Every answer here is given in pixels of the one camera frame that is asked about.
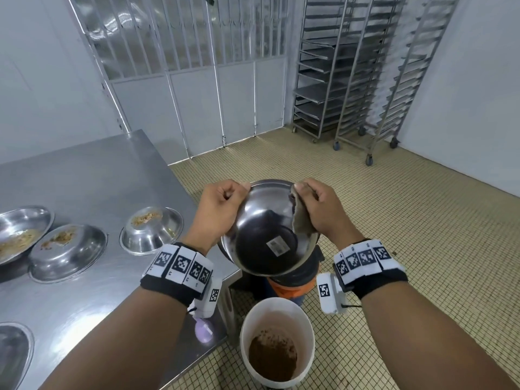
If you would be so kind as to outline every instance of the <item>table leg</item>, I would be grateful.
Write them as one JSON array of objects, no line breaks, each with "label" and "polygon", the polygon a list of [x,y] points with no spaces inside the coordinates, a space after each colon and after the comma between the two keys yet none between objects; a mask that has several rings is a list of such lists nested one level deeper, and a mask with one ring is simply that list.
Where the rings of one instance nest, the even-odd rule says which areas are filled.
[{"label": "table leg", "polygon": [[238,347],[239,333],[237,317],[235,316],[235,309],[233,308],[233,302],[231,301],[231,292],[229,287],[225,286],[220,289],[220,296],[217,301],[218,311],[224,325],[226,326],[228,342],[232,347]]}]

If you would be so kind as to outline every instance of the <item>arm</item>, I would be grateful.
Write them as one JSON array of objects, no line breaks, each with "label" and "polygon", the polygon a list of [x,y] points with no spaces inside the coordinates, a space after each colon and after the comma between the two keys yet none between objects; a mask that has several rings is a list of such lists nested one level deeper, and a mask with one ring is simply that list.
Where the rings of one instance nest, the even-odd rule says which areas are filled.
[{"label": "arm", "polygon": [[[314,179],[304,182],[296,190],[314,227],[338,250],[360,242],[364,237],[334,190]],[[407,282],[376,288],[361,303],[381,357],[401,389],[517,389],[484,349]]]},{"label": "arm", "polygon": [[[250,186],[227,180],[206,186],[183,239],[203,255],[235,222]],[[156,390],[182,328],[186,306],[138,287],[87,334],[41,390]]]}]

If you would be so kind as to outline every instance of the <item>hand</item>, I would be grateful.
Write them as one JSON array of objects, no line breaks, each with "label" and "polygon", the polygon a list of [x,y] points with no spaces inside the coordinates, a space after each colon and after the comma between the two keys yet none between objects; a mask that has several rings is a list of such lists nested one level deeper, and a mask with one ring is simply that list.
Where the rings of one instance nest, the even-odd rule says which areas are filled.
[{"label": "hand", "polygon": [[195,219],[183,242],[204,256],[229,231],[240,204],[251,189],[250,183],[227,179],[206,185],[200,198]]},{"label": "hand", "polygon": [[330,186],[313,178],[307,178],[296,183],[294,187],[305,203],[315,229],[336,245],[338,250],[365,238],[352,224],[340,199]]}]

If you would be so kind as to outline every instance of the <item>caster wheel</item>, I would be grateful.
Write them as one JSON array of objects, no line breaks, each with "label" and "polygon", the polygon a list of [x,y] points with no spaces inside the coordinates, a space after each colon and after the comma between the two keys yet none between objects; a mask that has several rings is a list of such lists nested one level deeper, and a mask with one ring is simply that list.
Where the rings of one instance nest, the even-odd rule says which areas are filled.
[{"label": "caster wheel", "polygon": [[397,145],[399,145],[399,141],[397,140],[397,138],[393,137],[392,141],[390,141],[390,147],[392,149],[395,149],[397,147]]}]

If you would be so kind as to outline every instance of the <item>metal trolley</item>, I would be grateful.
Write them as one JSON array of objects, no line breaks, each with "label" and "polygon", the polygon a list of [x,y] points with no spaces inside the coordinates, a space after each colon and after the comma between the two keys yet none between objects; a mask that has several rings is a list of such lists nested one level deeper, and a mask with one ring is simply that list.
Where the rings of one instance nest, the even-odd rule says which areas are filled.
[{"label": "metal trolley", "polygon": [[293,132],[302,130],[315,142],[363,119],[403,4],[305,0]]},{"label": "metal trolley", "polygon": [[[362,105],[357,105],[360,94],[358,93],[359,86],[356,85],[356,82],[358,82],[356,76],[364,68],[359,63],[360,57],[358,55],[362,53],[361,51],[368,39],[364,36],[366,30],[361,34],[346,95],[343,100],[340,116],[341,122],[336,129],[333,148],[334,150],[339,150],[340,141],[342,141],[365,150],[367,152],[365,162],[368,166],[373,164],[372,154],[375,145],[379,141],[392,136],[390,147],[394,149],[399,144],[397,135],[459,0],[424,1],[422,14],[416,18],[418,22],[416,28],[410,33],[412,40],[407,44],[409,48],[408,53],[404,58],[404,62],[398,68],[399,73],[394,78],[396,82],[389,89],[391,94],[386,97],[387,102],[383,107],[383,112],[379,115],[380,121],[377,124],[368,123],[366,120],[367,114],[361,110],[362,106],[365,109],[370,106],[368,104],[370,102],[370,94],[372,93],[370,88],[364,89],[363,98],[365,100],[362,102]],[[355,130],[357,130],[360,136],[364,136],[367,131],[370,131],[373,135],[371,134],[364,144],[360,144],[353,138],[347,137]]]}]

